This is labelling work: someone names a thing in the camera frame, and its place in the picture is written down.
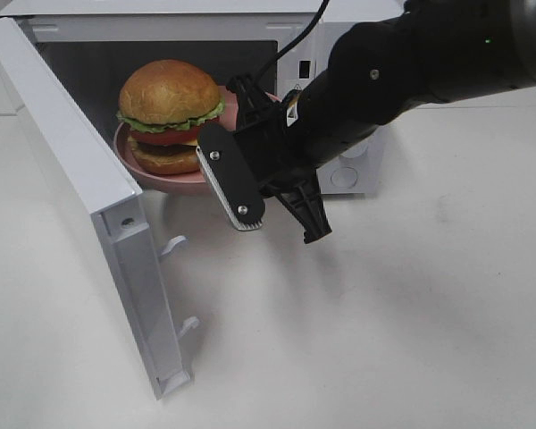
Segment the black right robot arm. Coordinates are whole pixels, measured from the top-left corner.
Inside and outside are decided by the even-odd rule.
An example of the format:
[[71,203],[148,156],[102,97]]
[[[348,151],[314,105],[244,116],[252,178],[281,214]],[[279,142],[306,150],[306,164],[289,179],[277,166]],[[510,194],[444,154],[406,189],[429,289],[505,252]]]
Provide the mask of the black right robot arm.
[[402,113],[536,86],[536,1],[407,1],[360,22],[326,69],[274,102],[259,76],[237,75],[234,138],[261,197],[277,198],[306,242],[330,232],[316,170]]

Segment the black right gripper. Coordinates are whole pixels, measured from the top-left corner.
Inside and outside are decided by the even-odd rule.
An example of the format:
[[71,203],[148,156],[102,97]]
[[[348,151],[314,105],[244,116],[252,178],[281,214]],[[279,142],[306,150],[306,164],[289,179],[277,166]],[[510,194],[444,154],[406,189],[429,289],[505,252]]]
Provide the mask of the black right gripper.
[[281,101],[249,73],[231,77],[227,89],[238,104],[235,139],[260,193],[274,195],[303,226],[305,244],[330,234],[315,169],[291,149]]

